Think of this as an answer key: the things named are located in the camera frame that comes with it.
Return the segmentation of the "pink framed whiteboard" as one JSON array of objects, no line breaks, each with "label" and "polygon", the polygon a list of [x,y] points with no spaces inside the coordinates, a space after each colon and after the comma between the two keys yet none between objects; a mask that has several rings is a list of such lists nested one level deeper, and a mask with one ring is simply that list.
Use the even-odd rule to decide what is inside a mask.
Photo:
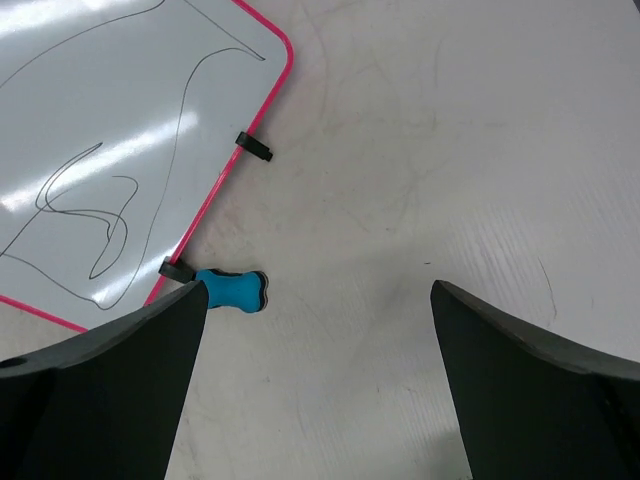
[{"label": "pink framed whiteboard", "polygon": [[1,5],[1,299],[83,332],[153,301],[293,66],[244,1]]}]

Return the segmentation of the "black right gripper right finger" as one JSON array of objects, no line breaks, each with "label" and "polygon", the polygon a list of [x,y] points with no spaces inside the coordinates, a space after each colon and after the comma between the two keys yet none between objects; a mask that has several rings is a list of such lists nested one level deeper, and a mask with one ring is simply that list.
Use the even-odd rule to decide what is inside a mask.
[{"label": "black right gripper right finger", "polygon": [[638,363],[450,282],[433,284],[431,306],[473,478],[638,478]]}]

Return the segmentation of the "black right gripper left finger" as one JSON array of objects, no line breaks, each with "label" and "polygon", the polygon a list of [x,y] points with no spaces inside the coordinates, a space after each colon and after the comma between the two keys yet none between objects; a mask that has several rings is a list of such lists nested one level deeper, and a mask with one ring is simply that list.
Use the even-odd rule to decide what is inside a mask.
[{"label": "black right gripper left finger", "polygon": [[1,363],[4,479],[162,479],[207,312],[192,282]]}]

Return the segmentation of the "blue whiteboard eraser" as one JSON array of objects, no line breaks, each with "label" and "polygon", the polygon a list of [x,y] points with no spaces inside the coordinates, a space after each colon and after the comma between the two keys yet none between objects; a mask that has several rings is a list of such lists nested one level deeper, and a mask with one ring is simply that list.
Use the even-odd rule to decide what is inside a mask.
[{"label": "blue whiteboard eraser", "polygon": [[267,303],[269,280],[262,271],[230,273],[219,269],[203,269],[195,274],[208,293],[208,308],[230,307],[247,314],[262,311]]}]

